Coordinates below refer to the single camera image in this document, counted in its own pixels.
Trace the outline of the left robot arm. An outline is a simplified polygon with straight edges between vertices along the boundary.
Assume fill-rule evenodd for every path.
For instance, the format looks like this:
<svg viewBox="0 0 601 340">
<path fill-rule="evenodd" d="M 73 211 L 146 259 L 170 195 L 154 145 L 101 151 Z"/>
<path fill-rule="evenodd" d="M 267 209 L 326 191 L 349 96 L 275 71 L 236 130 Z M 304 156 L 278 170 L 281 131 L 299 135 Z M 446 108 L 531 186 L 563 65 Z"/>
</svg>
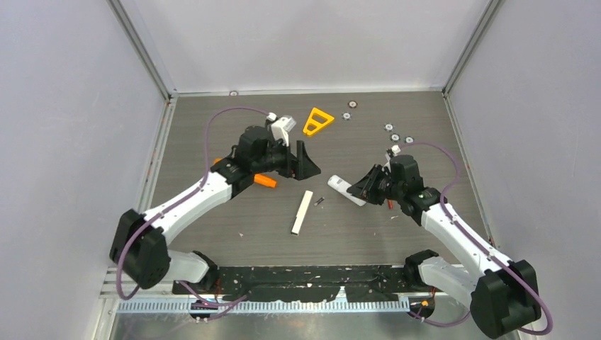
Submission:
<svg viewBox="0 0 601 340">
<path fill-rule="evenodd" d="M 215 264 L 198 251 L 172 251 L 169 245 L 192 222 L 232 200 L 257 174 L 275 171 L 297 181 L 320 174 L 302 140 L 292 153 L 282 127 L 249 126 L 229 155 L 209 168 L 198 183 L 146 212 L 130 209 L 119 219 L 109 258 L 142 289 L 159 282 L 186 281 L 200 293 L 218 282 Z"/>
</svg>

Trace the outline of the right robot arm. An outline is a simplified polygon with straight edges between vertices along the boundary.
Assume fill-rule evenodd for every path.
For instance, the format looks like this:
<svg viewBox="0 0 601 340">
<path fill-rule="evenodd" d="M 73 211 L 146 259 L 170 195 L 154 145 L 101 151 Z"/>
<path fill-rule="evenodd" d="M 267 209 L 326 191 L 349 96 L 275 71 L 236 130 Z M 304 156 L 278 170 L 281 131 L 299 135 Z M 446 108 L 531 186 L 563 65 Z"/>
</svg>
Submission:
<svg viewBox="0 0 601 340">
<path fill-rule="evenodd" d="M 402 212 L 433 234 L 460 261 L 447 263 L 434 251 L 405 260 L 405 283 L 413 290 L 438 288 L 468 308 L 476 326 L 496 339 L 541 318 L 537 275 L 525 260 L 513 261 L 462 224 L 452 205 L 426 187 L 415 159 L 401 154 L 376 164 L 349 195 L 374 205 L 393 200 Z"/>
</svg>

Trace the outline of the white remote control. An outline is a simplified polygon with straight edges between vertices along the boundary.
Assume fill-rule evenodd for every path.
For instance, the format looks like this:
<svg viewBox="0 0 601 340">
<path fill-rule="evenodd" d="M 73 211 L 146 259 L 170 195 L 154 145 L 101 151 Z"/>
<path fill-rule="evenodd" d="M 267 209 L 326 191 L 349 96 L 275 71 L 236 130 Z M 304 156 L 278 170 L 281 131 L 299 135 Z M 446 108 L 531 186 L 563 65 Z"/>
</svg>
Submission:
<svg viewBox="0 0 601 340">
<path fill-rule="evenodd" d="M 364 200 L 354 197 L 353 195 L 347 192 L 347 189 L 351 187 L 351 184 L 345 181 L 343 178 L 339 177 L 338 175 L 332 175 L 328 179 L 327 184 L 330 188 L 332 188 L 333 190 L 335 190 L 340 195 L 344 196 L 346 199 L 350 200 L 354 204 L 358 205 L 359 207 L 362 207 L 366 204 Z"/>
</svg>

